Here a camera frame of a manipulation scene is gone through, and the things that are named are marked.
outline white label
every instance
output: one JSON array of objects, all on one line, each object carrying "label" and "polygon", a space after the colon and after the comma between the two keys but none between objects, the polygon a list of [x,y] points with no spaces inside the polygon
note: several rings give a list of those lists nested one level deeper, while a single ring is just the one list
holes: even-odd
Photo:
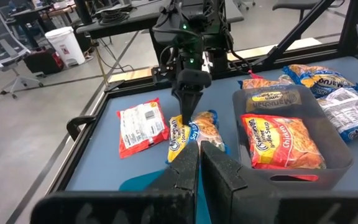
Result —
[{"label": "white label", "polygon": [[120,111],[121,137],[126,148],[149,140],[164,129],[162,115],[157,103],[145,103],[134,108]]}]

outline blue ramen package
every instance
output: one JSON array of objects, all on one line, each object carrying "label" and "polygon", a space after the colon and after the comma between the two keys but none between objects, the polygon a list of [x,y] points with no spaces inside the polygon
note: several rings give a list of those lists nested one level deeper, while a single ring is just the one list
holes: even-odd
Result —
[{"label": "blue ramen package", "polygon": [[289,65],[283,72],[298,85],[308,87],[316,98],[326,96],[342,87],[354,87],[339,72],[322,66]]},{"label": "blue ramen package", "polygon": [[218,115],[214,110],[198,113],[188,126],[182,124],[181,115],[175,116],[170,120],[170,130],[168,162],[172,162],[190,141],[197,141],[198,146],[201,141],[209,141],[223,152],[226,151],[218,132]]},{"label": "blue ramen package", "polygon": [[358,136],[358,85],[340,88],[317,101],[345,142]]}]

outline teal cloth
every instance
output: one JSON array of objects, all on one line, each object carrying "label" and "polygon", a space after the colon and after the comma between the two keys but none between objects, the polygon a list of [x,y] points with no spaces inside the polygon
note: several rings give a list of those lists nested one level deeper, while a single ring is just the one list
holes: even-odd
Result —
[{"label": "teal cloth", "polygon": [[[138,177],[131,178],[121,184],[119,190],[122,191],[140,191],[144,190],[149,184],[153,182],[159,175],[163,173],[163,170],[156,171],[153,173],[141,175]],[[203,179],[201,171],[198,177],[198,196],[197,196],[197,214],[196,224],[211,224],[209,217],[208,206],[206,204]]]}]

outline soy sauce ramen package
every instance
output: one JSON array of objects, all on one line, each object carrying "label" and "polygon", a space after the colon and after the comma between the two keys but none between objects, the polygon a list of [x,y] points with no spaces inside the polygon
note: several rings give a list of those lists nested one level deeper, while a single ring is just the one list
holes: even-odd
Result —
[{"label": "soy sauce ramen package", "polygon": [[120,118],[119,157],[129,157],[169,137],[159,99],[118,111]]},{"label": "soy sauce ramen package", "polygon": [[209,141],[223,152],[226,151],[226,145],[218,132],[218,115],[214,110],[198,113],[188,126],[182,124],[181,115],[173,117],[170,130],[168,162],[172,162],[190,141],[197,141],[198,146],[201,141]]},{"label": "soy sauce ramen package", "polygon": [[283,68],[283,72],[296,84],[308,87],[316,98],[326,96],[342,87],[355,86],[339,72],[322,66],[289,65]]},{"label": "soy sauce ramen package", "polygon": [[300,118],[241,116],[256,169],[325,169],[326,164]]},{"label": "soy sauce ramen package", "polygon": [[340,88],[318,103],[345,142],[358,136],[358,85]]}]

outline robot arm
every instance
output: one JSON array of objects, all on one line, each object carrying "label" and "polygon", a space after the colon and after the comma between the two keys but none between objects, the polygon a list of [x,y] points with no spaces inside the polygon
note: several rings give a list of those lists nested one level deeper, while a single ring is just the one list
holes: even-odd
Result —
[{"label": "robot arm", "polygon": [[223,0],[172,0],[160,9],[153,27],[156,41],[166,45],[165,50],[173,49],[166,62],[160,57],[159,66],[152,69],[154,83],[172,83],[172,95],[179,101],[184,124],[190,122],[202,90],[211,85],[211,75],[201,70],[203,52],[224,52],[222,64],[227,68],[226,40],[232,44],[232,38],[222,11]]}]

